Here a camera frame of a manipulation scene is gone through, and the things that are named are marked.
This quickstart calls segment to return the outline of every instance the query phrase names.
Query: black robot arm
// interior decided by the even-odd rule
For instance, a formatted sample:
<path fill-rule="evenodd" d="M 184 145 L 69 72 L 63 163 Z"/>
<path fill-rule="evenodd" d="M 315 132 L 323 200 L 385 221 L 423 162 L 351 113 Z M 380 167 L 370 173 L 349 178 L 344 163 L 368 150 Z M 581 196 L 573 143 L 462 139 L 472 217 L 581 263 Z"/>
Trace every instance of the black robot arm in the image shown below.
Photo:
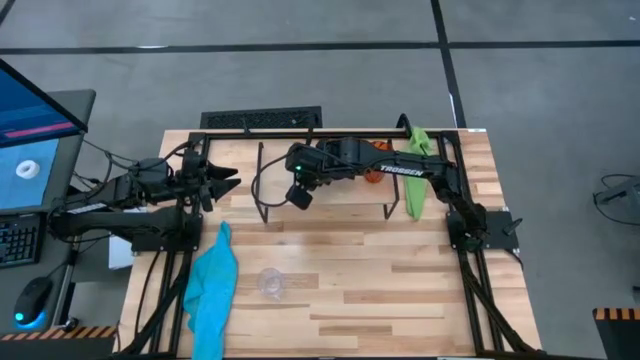
<path fill-rule="evenodd" d="M 285 168 L 295 174 L 296 180 L 287 199 L 301 209 L 309 206 L 313 199 L 309 191 L 318 186 L 380 171 L 428 180 L 438 200 L 460 214 L 468 236 L 480 241 L 487 237 L 485 208 L 463 197 L 456 164 L 440 156 L 379 149 L 355 138 L 321 140 L 315 147 L 296 143 L 287 154 Z"/>
<path fill-rule="evenodd" d="M 65 199 L 48 216 L 49 231 L 57 238 L 107 230 L 132 243 L 132 251 L 183 251 L 197 248 L 202 218 L 187 213 L 194 201 L 204 211 L 240 183 L 228 179 L 236 169 L 218 167 L 195 150 L 185 149 L 181 170 L 175 173 L 163 159 L 146 159 L 95 190 Z M 175 200 L 175 206 L 152 213 L 122 212 L 146 204 Z"/>

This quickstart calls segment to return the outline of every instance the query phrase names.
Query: transparent cup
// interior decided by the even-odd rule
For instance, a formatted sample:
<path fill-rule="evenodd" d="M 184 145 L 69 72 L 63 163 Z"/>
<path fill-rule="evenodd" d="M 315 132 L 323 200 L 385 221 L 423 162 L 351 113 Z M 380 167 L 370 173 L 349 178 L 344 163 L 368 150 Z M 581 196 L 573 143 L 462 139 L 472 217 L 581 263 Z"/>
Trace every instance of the transparent cup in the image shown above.
<path fill-rule="evenodd" d="M 258 276 L 258 289 L 263 295 L 279 301 L 284 291 L 284 275 L 274 268 L 262 270 Z"/>

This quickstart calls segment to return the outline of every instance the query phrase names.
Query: yellow black hazard stripe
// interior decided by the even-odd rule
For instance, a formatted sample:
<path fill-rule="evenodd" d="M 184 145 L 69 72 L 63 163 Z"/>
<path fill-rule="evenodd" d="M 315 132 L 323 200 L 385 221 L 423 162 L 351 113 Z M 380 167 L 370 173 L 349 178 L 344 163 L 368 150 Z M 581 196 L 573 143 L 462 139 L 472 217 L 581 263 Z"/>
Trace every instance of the yellow black hazard stripe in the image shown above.
<path fill-rule="evenodd" d="M 595 308 L 593 317 L 596 320 L 635 320 L 640 321 L 640 308 L 638 309 L 618 309 L 618 308 Z"/>
<path fill-rule="evenodd" d="M 115 326 L 78 326 L 70 332 L 51 328 L 45 332 L 0 335 L 0 341 L 109 338 L 114 336 L 115 333 Z"/>

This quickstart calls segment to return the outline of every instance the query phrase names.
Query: teal towel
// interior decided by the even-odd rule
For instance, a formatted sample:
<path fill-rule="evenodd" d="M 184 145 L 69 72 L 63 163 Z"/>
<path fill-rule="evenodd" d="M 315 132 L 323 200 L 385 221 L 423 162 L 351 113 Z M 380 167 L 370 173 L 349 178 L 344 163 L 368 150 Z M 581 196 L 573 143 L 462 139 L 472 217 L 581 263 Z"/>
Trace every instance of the teal towel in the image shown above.
<path fill-rule="evenodd" d="M 224 327 L 238 280 L 238 262 L 231 251 L 231 228 L 220 225 L 216 244 L 193 264 L 184 310 L 194 333 L 194 360 L 220 360 L 224 355 Z"/>

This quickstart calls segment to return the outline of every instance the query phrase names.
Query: white paper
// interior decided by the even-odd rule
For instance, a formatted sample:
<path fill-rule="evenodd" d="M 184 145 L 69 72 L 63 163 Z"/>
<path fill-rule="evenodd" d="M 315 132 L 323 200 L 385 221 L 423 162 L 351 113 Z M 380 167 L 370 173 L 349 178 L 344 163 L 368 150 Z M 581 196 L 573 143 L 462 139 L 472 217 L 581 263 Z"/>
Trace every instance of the white paper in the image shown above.
<path fill-rule="evenodd" d="M 124 212 L 147 212 L 147 208 L 136 208 Z M 133 265 L 131 243 L 119 236 L 109 237 L 109 270 L 122 269 Z"/>

